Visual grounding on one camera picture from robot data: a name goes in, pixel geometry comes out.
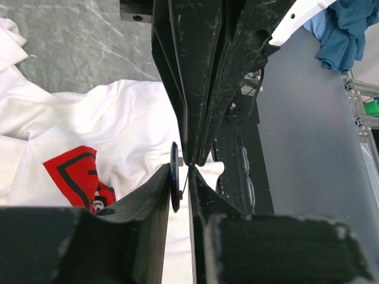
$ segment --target blue cloth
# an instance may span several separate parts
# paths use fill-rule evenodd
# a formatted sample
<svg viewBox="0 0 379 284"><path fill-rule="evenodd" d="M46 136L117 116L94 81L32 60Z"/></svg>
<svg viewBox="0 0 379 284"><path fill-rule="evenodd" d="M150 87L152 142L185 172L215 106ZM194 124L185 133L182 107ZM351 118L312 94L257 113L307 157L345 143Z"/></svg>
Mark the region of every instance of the blue cloth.
<svg viewBox="0 0 379 284"><path fill-rule="evenodd" d="M312 19L304 24L304 28L309 30L318 40L324 34L326 29L326 10L322 10Z"/></svg>
<svg viewBox="0 0 379 284"><path fill-rule="evenodd" d="M379 0L337 0L323 14L306 23L321 42L316 58L322 68L346 73L362 60L365 30L379 22Z"/></svg>

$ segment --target gray countertop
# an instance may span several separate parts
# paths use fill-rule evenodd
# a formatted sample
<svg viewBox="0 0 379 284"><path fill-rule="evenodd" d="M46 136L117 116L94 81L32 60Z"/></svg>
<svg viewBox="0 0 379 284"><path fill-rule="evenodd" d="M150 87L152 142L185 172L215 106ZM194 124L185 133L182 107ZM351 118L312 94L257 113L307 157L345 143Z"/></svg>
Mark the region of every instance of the gray countertop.
<svg viewBox="0 0 379 284"><path fill-rule="evenodd" d="M118 0L2 0L31 56L18 65L48 92L87 92L120 79L160 80L151 25L120 20Z"/></svg>

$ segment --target black plastic part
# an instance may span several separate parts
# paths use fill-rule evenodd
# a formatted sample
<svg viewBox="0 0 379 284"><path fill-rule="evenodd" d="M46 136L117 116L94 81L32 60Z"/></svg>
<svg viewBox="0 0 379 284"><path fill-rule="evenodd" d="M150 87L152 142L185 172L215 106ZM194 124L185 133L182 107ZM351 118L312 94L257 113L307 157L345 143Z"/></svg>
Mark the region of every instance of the black plastic part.
<svg viewBox="0 0 379 284"><path fill-rule="evenodd" d="M250 99L242 95L237 107L248 106ZM213 146L214 160L226 165L217 192L245 214L272 215L274 207L258 124L256 105L243 124L236 125L224 118Z"/></svg>
<svg viewBox="0 0 379 284"><path fill-rule="evenodd" d="M192 242L192 267L195 271L194 283L204 284L207 281L203 235L210 216L214 213L238 215L241 212L212 190L196 167L189 167L188 190L189 211L192 215L189 227Z"/></svg>
<svg viewBox="0 0 379 284"><path fill-rule="evenodd" d="M236 106L235 109L237 109L238 112L236 112L235 109L231 109L229 107L229 109L225 113L227 119L231 123L243 124L244 122L248 120L248 118L253 113L253 110L256 105L256 100L258 98L259 93L261 92L261 87L262 87L262 83L265 76L265 69L260 69L260 71L261 71L261 78L258 80L258 84L255 87L253 95L242 95L242 92L240 89L235 94L235 97L233 98L232 102Z"/></svg>
<svg viewBox="0 0 379 284"><path fill-rule="evenodd" d="M0 209L0 283L161 283L169 165L99 212Z"/></svg>
<svg viewBox="0 0 379 284"><path fill-rule="evenodd" d="M350 229L332 220L215 214L204 244L207 283L373 280Z"/></svg>
<svg viewBox="0 0 379 284"><path fill-rule="evenodd" d="M120 0L123 21L151 22L154 0Z"/></svg>
<svg viewBox="0 0 379 284"><path fill-rule="evenodd" d="M290 4L155 0L153 58L178 118L187 165L205 163L241 80L277 50L266 43Z"/></svg>
<svg viewBox="0 0 379 284"><path fill-rule="evenodd" d="M174 212L178 212L180 208L180 200L182 193L179 190L179 154L178 145L175 142L171 145L171 161L170 161L170 192L171 204Z"/></svg>
<svg viewBox="0 0 379 284"><path fill-rule="evenodd" d="M240 88L240 82L250 71L253 63L260 55L272 32L278 26L291 1L226 1L223 25L226 25L226 43L220 56L214 81L207 105L207 116L200 152L197 163L205 163L213 141L221 125L224 113L233 96Z"/></svg>

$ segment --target green object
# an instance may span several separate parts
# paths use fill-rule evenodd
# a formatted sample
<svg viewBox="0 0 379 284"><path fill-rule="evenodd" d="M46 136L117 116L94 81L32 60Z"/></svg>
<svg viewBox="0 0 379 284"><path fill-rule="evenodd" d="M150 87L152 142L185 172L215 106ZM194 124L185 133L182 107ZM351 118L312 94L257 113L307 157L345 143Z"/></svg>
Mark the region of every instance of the green object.
<svg viewBox="0 0 379 284"><path fill-rule="evenodd" d="M374 116L379 115L379 104L376 99L373 100L372 102L365 104L364 107L365 107L365 112L367 115L374 115Z"/></svg>

